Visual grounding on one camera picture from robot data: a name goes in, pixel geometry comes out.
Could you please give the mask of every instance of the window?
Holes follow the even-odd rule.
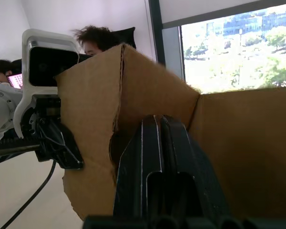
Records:
[[[189,85],[204,94],[286,87],[286,5],[259,11],[182,26]],[[217,26],[207,32],[208,23]]]

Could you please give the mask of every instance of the black cable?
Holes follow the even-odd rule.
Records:
[[[32,200],[35,199],[35,197],[40,193],[40,191],[46,186],[48,181],[50,180],[51,176],[53,175],[53,172],[55,170],[56,162],[53,161],[52,168],[50,170],[50,173],[48,174],[47,178],[43,182],[43,184],[37,189],[37,191],[31,196],[31,198],[28,199],[27,202],[25,202],[24,205],[7,221],[0,229],[6,229],[20,214],[21,212],[32,202]]]

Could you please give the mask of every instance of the cardboard wall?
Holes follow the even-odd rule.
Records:
[[[202,95],[190,134],[235,216],[286,218],[286,88]]]
[[[82,219],[110,215],[114,169],[142,119],[167,114],[188,124],[199,93],[127,45],[89,58],[57,81],[62,123],[85,162],[83,170],[66,170],[65,193]]]

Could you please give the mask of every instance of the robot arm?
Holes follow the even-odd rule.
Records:
[[[21,99],[22,90],[0,83],[0,140],[14,127],[14,112]]]
[[[77,43],[73,37],[34,29],[24,32],[23,93],[13,103],[14,107],[5,108],[0,114],[5,117],[0,119],[1,137],[4,133],[2,127],[6,125],[6,128],[14,127],[19,138],[2,139],[0,156],[34,150],[40,162],[53,159],[65,169],[83,168],[83,159],[73,135],[61,123],[61,102],[54,79],[78,62]],[[8,104],[12,103],[11,95],[4,94],[2,97]]]

